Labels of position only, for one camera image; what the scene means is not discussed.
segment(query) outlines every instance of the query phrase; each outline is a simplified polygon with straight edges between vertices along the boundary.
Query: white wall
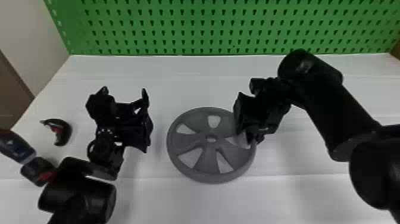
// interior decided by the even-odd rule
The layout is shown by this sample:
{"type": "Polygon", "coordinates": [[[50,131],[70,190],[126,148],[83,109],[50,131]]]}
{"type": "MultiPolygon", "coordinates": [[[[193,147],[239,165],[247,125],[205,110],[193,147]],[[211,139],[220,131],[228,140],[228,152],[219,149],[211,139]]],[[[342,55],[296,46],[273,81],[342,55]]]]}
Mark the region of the white wall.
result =
{"type": "Polygon", "coordinates": [[[0,50],[35,96],[68,58],[43,0],[0,1],[0,50]]]}

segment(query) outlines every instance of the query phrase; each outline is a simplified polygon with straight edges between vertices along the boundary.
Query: white table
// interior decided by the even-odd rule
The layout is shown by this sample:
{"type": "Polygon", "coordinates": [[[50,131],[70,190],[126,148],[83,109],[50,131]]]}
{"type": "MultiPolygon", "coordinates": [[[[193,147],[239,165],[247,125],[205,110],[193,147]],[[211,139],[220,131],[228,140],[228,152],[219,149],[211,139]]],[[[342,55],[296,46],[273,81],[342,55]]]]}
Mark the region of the white table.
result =
{"type": "MultiPolygon", "coordinates": [[[[207,185],[184,177],[170,161],[165,138],[172,121],[191,108],[232,110],[251,77],[276,76],[281,56],[88,57],[71,56],[32,102],[13,130],[42,157],[86,159],[95,122],[85,103],[107,85],[117,102],[140,98],[146,88],[154,121],[147,154],[127,149],[109,223],[394,223],[355,193],[346,163],[329,159],[307,114],[292,108],[275,135],[258,146],[250,169],[239,179],[207,185]],[[62,118],[73,126],[68,145],[40,119],[62,118]]],[[[400,122],[400,61],[388,54],[327,55],[323,60],[345,76],[344,85],[383,124],[400,122]]],[[[0,223],[46,223],[37,209],[41,189],[19,175],[20,166],[0,157],[0,223]]]]}

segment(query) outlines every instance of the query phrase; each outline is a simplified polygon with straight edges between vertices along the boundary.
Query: black tube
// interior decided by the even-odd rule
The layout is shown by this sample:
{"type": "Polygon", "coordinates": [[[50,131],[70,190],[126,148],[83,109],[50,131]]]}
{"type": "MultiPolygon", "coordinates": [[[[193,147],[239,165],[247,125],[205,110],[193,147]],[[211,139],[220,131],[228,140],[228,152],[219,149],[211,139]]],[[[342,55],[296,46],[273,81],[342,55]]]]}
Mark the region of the black tube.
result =
{"type": "Polygon", "coordinates": [[[352,150],[380,127],[343,87],[342,74],[304,50],[283,59],[278,78],[292,86],[292,100],[306,110],[333,160],[348,161],[352,150]]]}

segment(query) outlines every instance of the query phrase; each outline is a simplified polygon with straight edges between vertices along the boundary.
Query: wheel rim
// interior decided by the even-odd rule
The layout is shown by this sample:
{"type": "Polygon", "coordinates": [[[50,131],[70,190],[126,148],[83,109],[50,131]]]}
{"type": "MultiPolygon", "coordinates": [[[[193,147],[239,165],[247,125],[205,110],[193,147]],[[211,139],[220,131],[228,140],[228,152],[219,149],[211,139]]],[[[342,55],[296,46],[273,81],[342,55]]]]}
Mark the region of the wheel rim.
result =
{"type": "Polygon", "coordinates": [[[181,114],[171,125],[167,135],[168,154],[173,164],[187,177],[205,183],[223,183],[233,180],[251,165],[256,143],[244,148],[227,140],[235,137],[233,113],[214,107],[201,107],[181,114]],[[209,116],[220,117],[216,127],[208,124],[209,116]],[[183,124],[195,133],[179,133],[178,127],[183,124]],[[201,148],[201,154],[193,167],[179,159],[180,155],[201,148]],[[220,153],[232,168],[222,173],[218,165],[217,153],[220,153]]]}

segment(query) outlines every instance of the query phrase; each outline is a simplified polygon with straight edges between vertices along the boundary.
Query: wooden door frame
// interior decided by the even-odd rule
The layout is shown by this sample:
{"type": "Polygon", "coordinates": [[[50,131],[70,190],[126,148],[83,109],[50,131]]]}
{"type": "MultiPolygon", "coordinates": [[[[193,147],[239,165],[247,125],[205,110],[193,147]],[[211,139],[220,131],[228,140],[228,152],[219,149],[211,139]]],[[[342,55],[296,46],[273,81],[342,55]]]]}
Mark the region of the wooden door frame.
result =
{"type": "Polygon", "coordinates": [[[28,108],[35,96],[0,49],[0,105],[10,115],[0,117],[0,125],[11,128],[28,108]]]}

